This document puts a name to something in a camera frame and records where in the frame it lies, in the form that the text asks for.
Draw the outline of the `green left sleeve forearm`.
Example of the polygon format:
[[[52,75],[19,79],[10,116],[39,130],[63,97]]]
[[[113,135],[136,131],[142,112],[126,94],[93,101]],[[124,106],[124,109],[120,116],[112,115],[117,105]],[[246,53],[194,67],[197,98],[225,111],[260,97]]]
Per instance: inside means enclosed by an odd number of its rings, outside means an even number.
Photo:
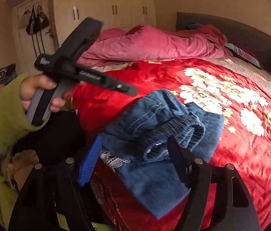
[[[7,229],[17,193],[6,185],[7,164],[16,142],[38,127],[30,124],[22,102],[30,100],[29,89],[55,87],[44,75],[22,74],[0,92],[0,226]]]

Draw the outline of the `person's left hand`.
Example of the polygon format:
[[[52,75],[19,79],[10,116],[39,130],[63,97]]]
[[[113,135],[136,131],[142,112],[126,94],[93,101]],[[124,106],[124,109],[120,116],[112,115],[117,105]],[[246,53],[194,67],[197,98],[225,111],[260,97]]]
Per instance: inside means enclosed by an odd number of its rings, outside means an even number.
[[[39,74],[36,76],[32,76],[26,78],[20,85],[20,99],[22,108],[27,111],[31,104],[31,100],[38,89],[43,90],[52,90],[55,89],[57,84],[51,78],[44,74]],[[66,101],[71,98],[73,92],[65,91],[62,95],[58,98],[52,99],[50,103],[50,111],[51,112],[58,112],[65,104]]]

